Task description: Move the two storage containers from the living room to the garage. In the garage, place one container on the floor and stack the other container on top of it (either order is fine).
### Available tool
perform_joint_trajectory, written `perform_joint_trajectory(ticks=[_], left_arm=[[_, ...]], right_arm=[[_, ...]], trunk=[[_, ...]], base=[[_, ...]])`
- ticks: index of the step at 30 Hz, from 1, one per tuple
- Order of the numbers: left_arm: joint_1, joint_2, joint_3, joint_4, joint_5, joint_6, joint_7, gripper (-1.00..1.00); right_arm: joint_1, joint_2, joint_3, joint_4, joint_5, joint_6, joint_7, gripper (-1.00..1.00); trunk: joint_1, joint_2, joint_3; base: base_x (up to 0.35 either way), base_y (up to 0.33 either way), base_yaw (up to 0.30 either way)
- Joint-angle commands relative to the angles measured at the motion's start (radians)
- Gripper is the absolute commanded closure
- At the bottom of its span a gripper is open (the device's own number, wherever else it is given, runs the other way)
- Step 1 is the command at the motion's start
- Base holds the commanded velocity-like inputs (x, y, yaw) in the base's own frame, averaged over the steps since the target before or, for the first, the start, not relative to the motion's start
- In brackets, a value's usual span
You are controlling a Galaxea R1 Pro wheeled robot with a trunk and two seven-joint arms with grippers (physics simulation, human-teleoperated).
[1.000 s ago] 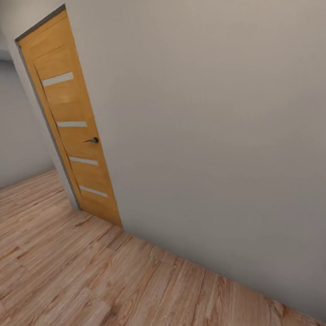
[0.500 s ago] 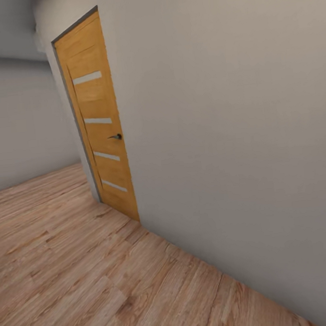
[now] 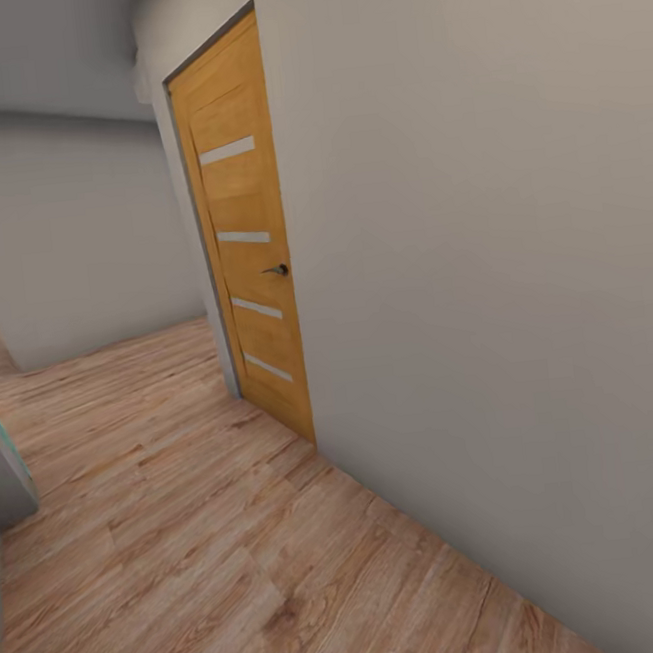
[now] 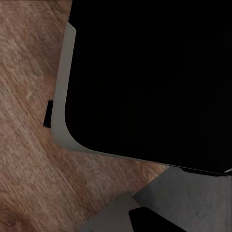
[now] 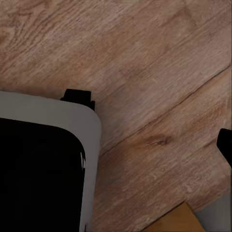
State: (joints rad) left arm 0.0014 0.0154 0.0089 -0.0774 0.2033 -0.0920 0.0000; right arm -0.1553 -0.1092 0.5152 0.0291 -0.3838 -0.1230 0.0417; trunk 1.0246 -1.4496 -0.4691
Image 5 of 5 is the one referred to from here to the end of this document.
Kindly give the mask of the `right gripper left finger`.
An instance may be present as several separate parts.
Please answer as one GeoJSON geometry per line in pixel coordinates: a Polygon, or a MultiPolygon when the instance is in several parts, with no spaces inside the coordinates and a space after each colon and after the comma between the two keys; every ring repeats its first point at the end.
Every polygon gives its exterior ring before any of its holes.
{"type": "Polygon", "coordinates": [[[0,134],[0,186],[25,147],[21,129],[0,134]]]}

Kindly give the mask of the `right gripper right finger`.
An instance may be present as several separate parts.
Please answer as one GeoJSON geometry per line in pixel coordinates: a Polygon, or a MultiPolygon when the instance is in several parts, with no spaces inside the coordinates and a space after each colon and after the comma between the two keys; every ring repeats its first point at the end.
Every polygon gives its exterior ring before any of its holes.
{"type": "Polygon", "coordinates": [[[217,146],[232,167],[232,130],[222,128],[218,134],[217,146]]]}

